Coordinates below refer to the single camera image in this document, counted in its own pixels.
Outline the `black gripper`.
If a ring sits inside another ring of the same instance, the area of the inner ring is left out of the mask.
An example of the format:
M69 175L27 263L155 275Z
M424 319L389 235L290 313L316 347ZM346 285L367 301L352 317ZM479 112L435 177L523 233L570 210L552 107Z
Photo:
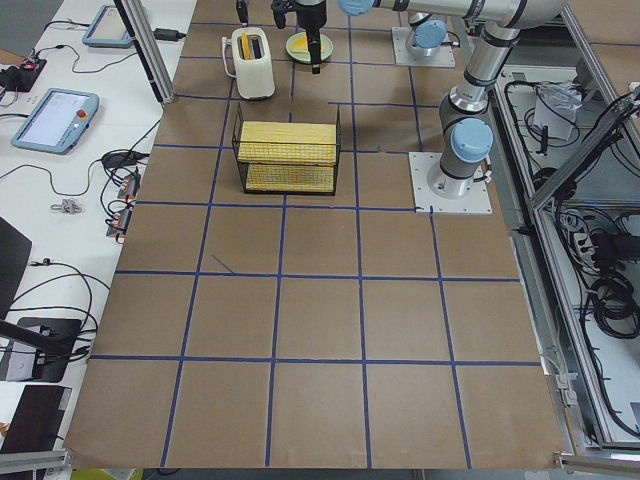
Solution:
M325 0L295 0L297 23L307 34L310 65L314 75L321 71L322 45L321 28L327 22L327 6ZM248 2L246 0L236 1L236 12L239 22L243 26L249 24Z

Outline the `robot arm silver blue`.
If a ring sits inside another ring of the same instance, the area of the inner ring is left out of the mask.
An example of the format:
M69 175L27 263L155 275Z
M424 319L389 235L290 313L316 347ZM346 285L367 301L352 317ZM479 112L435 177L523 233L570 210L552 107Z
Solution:
M363 15L371 8L377 7L379 1L340 1L341 10L349 16ZM327 22L327 7L325 1L272 1L270 3L274 24L278 29L286 27L286 17L289 13L296 16L296 22L306 34L307 46L310 47L311 63L320 61L321 28ZM407 48L419 54L437 49L444 42L448 34L447 24L435 19L432 14L412 11L408 14L410 33L407 38Z
M444 151L427 174L430 190L458 200L468 193L474 174L491 150L494 135L483 115L488 107L487 91L493 87L520 32L553 19L564 1L341 1L340 9L359 16L373 8L397 12L439 14L483 20L464 78L441 101L439 116Z

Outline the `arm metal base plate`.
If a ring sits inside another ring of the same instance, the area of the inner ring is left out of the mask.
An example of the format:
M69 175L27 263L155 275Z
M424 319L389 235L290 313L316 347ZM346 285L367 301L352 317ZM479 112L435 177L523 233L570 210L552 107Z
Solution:
M425 214L492 214L482 169L477 167L468 179L453 179L442 171L440 157L439 152L409 153L415 211Z
M396 65L450 69L456 66L448 33L438 46L432 48L421 47L410 27L393 27L391 37Z

